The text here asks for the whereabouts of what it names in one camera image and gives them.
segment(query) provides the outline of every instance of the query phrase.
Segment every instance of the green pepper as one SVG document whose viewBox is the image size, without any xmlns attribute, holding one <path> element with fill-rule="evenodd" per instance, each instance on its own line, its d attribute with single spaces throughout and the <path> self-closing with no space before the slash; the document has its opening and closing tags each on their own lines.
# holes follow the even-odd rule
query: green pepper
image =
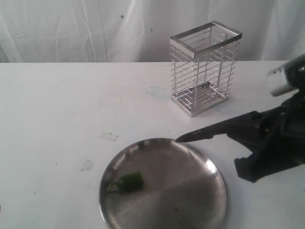
<svg viewBox="0 0 305 229">
<path fill-rule="evenodd" d="M 133 191 L 144 186 L 144 179 L 140 171 L 124 175 L 108 186 L 108 193 L 109 189 L 114 185 L 117 186 L 119 191 Z"/>
</svg>

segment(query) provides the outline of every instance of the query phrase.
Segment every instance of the white curtain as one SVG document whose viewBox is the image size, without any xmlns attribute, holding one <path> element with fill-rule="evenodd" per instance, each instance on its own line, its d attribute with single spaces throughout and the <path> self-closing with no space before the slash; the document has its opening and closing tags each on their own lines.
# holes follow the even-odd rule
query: white curtain
<svg viewBox="0 0 305 229">
<path fill-rule="evenodd" d="M 169 37 L 219 21 L 238 60 L 305 53 L 305 0 L 0 0 L 0 62 L 170 61 Z"/>
</svg>

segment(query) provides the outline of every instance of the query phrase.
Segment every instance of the metal plate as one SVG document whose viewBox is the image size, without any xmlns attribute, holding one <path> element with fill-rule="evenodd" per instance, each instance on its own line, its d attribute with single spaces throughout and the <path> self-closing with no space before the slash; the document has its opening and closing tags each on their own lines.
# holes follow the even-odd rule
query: metal plate
<svg viewBox="0 0 305 229">
<path fill-rule="evenodd" d="M 146 187 L 107 193 L 110 183 L 141 171 Z M 121 151 L 108 165 L 100 186 L 100 208 L 110 229 L 209 229 L 226 213 L 224 180 L 198 149 L 154 138 Z"/>
</svg>

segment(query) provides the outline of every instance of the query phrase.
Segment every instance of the table surface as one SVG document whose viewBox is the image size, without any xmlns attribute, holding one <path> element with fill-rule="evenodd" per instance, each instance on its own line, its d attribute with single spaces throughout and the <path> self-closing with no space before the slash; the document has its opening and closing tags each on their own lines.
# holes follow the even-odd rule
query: table surface
<svg viewBox="0 0 305 229">
<path fill-rule="evenodd" d="M 99 185 L 117 153 L 278 106 L 291 94 L 273 98 L 265 75 L 281 63 L 237 62 L 229 101 L 194 118 L 170 101 L 169 63 L 0 64 L 0 228 L 106 229 Z M 242 145 L 225 135 L 192 145 L 227 182 L 225 228 L 304 228 L 305 166 L 252 184 L 234 167 L 250 155 Z"/>
</svg>

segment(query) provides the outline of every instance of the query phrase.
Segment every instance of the metal wire caddy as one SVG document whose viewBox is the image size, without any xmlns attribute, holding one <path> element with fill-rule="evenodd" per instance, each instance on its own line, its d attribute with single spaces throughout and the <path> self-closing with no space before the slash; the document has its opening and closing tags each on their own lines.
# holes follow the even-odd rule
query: metal wire caddy
<svg viewBox="0 0 305 229">
<path fill-rule="evenodd" d="M 213 21 L 170 38 L 172 100 L 190 117 L 229 99 L 241 37 Z"/>
</svg>

